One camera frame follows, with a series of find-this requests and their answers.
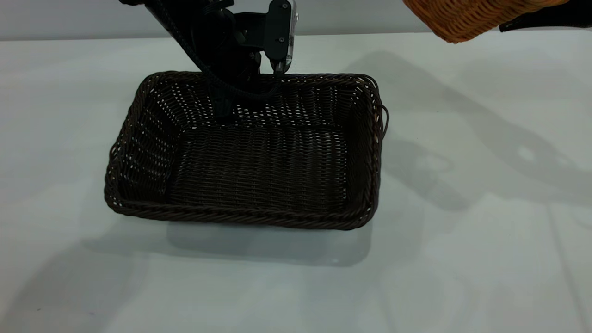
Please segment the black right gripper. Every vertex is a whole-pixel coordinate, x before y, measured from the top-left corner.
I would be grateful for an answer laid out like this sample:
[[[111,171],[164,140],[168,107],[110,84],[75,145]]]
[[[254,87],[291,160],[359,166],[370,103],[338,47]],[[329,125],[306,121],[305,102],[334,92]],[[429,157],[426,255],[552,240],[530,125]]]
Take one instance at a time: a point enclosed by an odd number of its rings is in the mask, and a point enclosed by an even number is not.
[[[537,12],[520,15],[499,26],[500,32],[526,28],[590,28],[591,2],[566,2],[559,6],[542,8]]]

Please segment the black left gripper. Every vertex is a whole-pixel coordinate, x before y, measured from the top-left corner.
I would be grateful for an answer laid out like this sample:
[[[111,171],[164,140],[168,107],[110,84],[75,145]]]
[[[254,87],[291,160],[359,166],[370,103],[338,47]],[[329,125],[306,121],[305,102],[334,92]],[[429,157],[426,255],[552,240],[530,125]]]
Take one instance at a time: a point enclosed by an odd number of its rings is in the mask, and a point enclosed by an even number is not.
[[[237,95],[258,95],[265,25],[264,13],[200,10],[197,13],[197,55],[222,85]],[[233,95],[213,90],[213,112],[218,123],[233,121]]]

